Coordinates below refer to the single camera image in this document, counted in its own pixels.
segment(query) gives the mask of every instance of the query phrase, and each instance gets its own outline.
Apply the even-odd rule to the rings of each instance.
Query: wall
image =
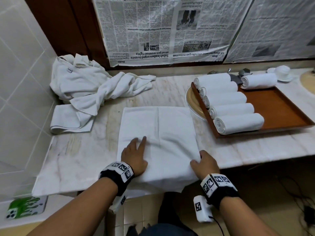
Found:
[[[49,147],[56,53],[24,0],[0,0],[0,201],[31,193]]]

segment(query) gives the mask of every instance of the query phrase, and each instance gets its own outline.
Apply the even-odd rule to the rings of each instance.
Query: black cable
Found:
[[[224,236],[223,229],[221,228],[219,222],[218,222],[215,218],[213,218],[213,217],[211,217],[211,216],[208,216],[208,217],[211,218],[211,219],[213,219],[213,220],[218,224],[218,226],[219,226],[220,229],[221,229],[222,235]]]
[[[309,214],[306,214],[305,212],[310,212],[309,210],[311,210],[311,209],[313,209],[313,211],[315,211],[315,209],[313,207],[313,206],[315,206],[314,200],[312,198],[306,196],[305,194],[303,194],[300,185],[292,177],[278,177],[277,176],[277,179],[278,179],[279,183],[281,184],[281,186],[284,188],[284,190],[293,198],[293,200],[297,204],[298,208],[303,212],[303,214],[301,216],[303,217],[303,215],[304,215],[304,221],[306,222],[306,228],[303,226],[302,221],[301,221],[301,217],[300,217],[299,223],[300,223],[301,227],[306,231],[308,236],[313,236],[309,232],[309,230],[310,230],[310,227],[314,225],[314,223],[308,223],[305,220],[305,216],[309,216]],[[285,187],[285,184],[282,182],[283,179],[288,179],[288,180],[291,180],[292,182],[294,182],[298,188],[299,194],[296,194],[296,193],[293,193],[292,191],[287,190],[287,188]],[[303,204],[302,207],[299,205],[298,200],[300,200],[302,202],[302,204]]]

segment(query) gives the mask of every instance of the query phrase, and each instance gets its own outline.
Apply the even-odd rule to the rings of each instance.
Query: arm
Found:
[[[193,171],[200,180],[203,180],[208,174],[220,173],[217,162],[209,153],[200,151],[200,156],[200,163],[195,160],[190,162]],[[238,197],[224,197],[219,210],[230,235],[279,236]]]
[[[137,150],[137,138],[124,149],[121,160],[130,165],[135,176],[141,175],[148,163],[143,160],[146,144],[144,137]],[[87,236],[93,235],[112,204],[118,187],[109,178],[100,178],[87,190],[74,198],[27,236]]]

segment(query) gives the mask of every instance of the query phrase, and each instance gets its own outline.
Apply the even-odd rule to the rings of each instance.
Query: person's leg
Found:
[[[178,215],[176,214],[176,211],[173,207],[173,199],[175,197],[176,192],[166,192],[164,193],[164,198],[158,213],[158,223],[167,223],[172,224],[175,226],[178,226],[180,228],[183,228],[187,231],[192,231],[189,227],[184,225]]]

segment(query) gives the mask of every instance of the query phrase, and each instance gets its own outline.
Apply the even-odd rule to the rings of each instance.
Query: wooden tray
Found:
[[[229,135],[219,134],[210,114],[203,103],[199,91],[194,83],[191,83],[192,91],[199,102],[199,105],[209,123],[216,138],[242,136],[245,134],[259,134],[272,131],[286,131],[312,127],[315,123],[306,116],[297,106],[295,106],[280,90],[276,87],[269,89],[243,90],[238,86],[238,91],[247,97],[247,103],[254,106],[255,113],[261,114],[265,122],[260,130],[237,132]]]

